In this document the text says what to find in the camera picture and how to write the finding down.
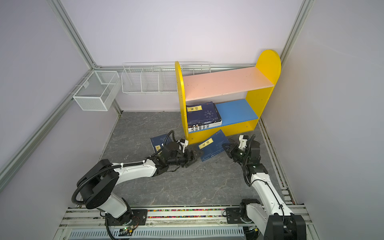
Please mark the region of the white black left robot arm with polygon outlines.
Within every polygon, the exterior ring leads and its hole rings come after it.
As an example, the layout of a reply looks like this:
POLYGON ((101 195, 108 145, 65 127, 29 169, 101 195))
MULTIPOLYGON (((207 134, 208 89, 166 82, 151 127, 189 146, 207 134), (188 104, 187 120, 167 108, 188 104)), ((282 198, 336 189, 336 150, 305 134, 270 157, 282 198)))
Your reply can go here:
POLYGON ((115 219, 130 218, 131 207, 113 193, 116 185, 139 178, 151 178, 169 171, 171 166, 187 168, 202 157, 199 147, 189 148, 186 139, 176 140, 170 131, 154 154, 131 163, 111 163, 108 159, 97 162, 78 182, 71 201, 87 209, 99 209, 115 219))

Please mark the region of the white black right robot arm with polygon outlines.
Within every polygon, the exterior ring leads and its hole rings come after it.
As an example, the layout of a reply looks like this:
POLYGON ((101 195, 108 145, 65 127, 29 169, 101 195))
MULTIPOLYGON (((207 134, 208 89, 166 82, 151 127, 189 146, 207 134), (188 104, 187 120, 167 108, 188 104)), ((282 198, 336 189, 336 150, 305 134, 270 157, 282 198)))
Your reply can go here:
POLYGON ((244 199, 240 203, 242 221, 254 223, 264 240, 305 240, 306 222, 286 205, 272 184, 270 175, 261 163, 260 143, 241 135, 238 143, 224 143, 228 157, 238 163, 245 183, 253 187, 260 199, 244 199))

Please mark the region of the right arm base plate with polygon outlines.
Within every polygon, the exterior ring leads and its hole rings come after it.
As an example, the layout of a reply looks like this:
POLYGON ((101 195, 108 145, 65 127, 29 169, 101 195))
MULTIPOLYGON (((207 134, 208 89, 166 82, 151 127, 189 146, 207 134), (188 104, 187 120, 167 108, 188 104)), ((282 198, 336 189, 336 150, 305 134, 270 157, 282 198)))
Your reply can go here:
POLYGON ((228 224, 247 224, 249 219, 246 212, 240 207, 230 207, 223 211, 223 217, 226 218, 228 224))

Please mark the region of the white booklet black text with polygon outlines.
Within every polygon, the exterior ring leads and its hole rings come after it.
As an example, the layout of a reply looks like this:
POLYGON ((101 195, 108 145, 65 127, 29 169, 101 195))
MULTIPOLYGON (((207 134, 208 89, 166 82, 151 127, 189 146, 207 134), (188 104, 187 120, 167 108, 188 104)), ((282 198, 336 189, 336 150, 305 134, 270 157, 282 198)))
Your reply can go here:
POLYGON ((188 128, 188 132, 193 133, 193 132, 197 132, 197 131, 203 131, 206 129, 220 127, 221 125, 222 125, 222 123, 218 122, 218 123, 206 124, 206 125, 201 125, 201 126, 194 126, 194 127, 188 128))

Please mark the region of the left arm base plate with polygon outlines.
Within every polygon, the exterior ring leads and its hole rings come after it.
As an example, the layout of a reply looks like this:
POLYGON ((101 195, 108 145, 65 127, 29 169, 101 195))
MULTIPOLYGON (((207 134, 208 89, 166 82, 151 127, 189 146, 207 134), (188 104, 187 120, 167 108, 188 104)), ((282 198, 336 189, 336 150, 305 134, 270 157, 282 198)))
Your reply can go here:
POLYGON ((114 218, 109 213, 106 214, 109 226, 144 226, 147 221, 148 209, 128 210, 119 218, 114 218))

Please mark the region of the blue book front stack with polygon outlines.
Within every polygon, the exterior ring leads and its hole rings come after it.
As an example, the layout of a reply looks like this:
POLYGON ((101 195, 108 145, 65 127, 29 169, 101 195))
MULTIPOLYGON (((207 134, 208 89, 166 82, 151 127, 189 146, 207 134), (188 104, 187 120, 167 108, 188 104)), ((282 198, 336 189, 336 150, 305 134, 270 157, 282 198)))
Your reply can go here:
POLYGON ((201 126, 201 125, 206 125, 206 124, 218 123, 218 122, 223 123, 223 120, 219 119, 219 120, 216 120, 216 121, 208 121, 208 122, 196 123, 196 124, 193 124, 193 125, 188 125, 188 128, 191 128, 191 127, 194 127, 194 126, 201 126))

